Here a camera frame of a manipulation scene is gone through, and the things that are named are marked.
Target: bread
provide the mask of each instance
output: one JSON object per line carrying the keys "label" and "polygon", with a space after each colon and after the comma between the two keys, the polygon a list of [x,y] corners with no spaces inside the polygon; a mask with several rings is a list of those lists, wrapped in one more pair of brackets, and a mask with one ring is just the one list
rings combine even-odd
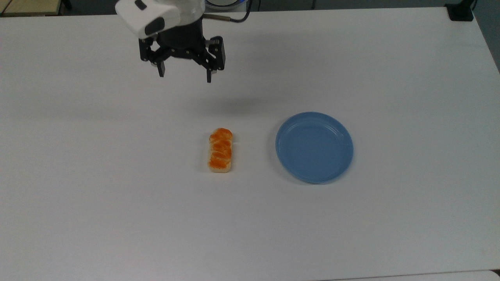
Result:
{"label": "bread", "polygon": [[214,173],[229,172],[233,154],[233,133],[228,129],[218,128],[210,135],[209,142],[208,168]]}

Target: plate rim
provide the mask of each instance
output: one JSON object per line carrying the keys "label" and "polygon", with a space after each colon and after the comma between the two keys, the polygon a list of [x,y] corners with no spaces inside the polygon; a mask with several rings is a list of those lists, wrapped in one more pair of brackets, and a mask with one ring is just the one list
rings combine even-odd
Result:
{"label": "plate rim", "polygon": [[[282,135],[285,130],[288,130],[289,128],[293,127],[294,124],[295,124],[295,123],[292,123],[291,125],[288,125],[288,126],[285,127],[285,125],[287,125],[287,123],[289,123],[291,120],[293,120],[293,119],[295,119],[295,118],[297,118],[298,116],[301,116],[301,115],[320,115],[320,116],[326,117],[327,119],[332,120],[335,125],[338,124],[338,125],[341,126],[341,128],[343,128],[343,131],[346,133],[346,136],[345,136],[344,139],[347,139],[347,144],[350,147],[350,152],[349,152],[350,158],[349,158],[348,163],[345,166],[345,168],[339,174],[337,174],[337,175],[335,175],[333,177],[329,176],[327,179],[310,180],[308,178],[300,177],[297,174],[293,173],[292,171],[290,171],[290,169],[287,167],[287,165],[285,165],[283,163],[283,160],[280,157],[280,146],[279,146],[279,143],[280,143],[280,140],[281,140],[280,135]],[[274,145],[275,145],[276,155],[278,157],[279,162],[283,166],[283,168],[285,168],[285,170],[288,173],[290,173],[292,176],[294,176],[295,178],[297,178],[297,179],[299,179],[299,180],[301,180],[303,182],[310,183],[310,184],[325,184],[325,183],[329,183],[329,182],[331,182],[331,181],[333,181],[335,179],[338,179],[340,176],[342,176],[349,169],[349,167],[351,166],[351,163],[353,161],[353,158],[354,158],[354,144],[353,144],[353,139],[351,137],[351,134],[347,130],[347,128],[341,122],[339,122],[337,119],[331,117],[330,115],[322,113],[322,112],[316,112],[316,111],[300,112],[300,113],[294,114],[293,116],[287,118],[281,124],[281,126],[279,127],[279,129],[278,129],[278,131],[276,133],[276,138],[275,138]]]}

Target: white table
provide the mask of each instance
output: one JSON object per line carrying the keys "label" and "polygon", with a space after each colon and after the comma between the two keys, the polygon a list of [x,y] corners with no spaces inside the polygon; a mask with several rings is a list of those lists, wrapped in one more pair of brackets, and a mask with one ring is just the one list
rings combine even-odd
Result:
{"label": "white table", "polygon": [[[500,268],[500,75],[444,8],[206,20],[226,69],[139,59],[117,16],[0,18],[0,279],[304,281]],[[305,184],[288,117],[354,159]],[[208,135],[235,135],[210,173]]]}

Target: floor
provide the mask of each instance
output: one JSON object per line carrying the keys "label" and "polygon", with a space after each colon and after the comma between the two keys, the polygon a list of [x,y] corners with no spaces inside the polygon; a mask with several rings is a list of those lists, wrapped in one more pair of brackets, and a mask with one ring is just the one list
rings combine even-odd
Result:
{"label": "floor", "polygon": [[[460,2],[460,0],[315,0],[315,3],[314,0],[253,1],[252,11],[443,7],[446,3]],[[116,2],[117,0],[71,0],[73,9],[67,11],[65,15],[115,14]],[[478,0],[474,14],[500,71],[500,0]]]}

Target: blue plate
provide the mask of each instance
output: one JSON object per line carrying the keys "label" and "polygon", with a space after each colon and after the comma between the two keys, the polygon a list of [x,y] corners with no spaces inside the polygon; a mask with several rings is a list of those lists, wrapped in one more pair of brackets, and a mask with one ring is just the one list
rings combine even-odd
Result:
{"label": "blue plate", "polygon": [[353,160],[353,140],[334,118],[318,112],[290,117],[276,135],[285,169],[302,181],[322,184],[340,176]]}

